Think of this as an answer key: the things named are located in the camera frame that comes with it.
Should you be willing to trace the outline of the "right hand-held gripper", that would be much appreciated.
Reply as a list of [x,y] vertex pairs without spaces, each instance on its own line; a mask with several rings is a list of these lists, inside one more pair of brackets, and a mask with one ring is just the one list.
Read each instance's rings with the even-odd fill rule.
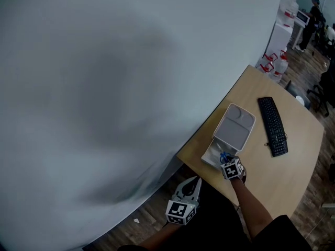
[[221,154],[220,163],[221,171],[225,179],[232,180],[239,178],[243,184],[245,184],[247,171],[242,165],[240,157],[229,154]]

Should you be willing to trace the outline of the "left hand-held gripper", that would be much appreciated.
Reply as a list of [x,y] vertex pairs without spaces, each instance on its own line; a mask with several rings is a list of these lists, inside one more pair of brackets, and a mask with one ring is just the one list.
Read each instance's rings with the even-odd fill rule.
[[168,222],[186,225],[196,214],[197,201],[202,179],[191,177],[177,186],[172,199],[168,201],[165,216]]

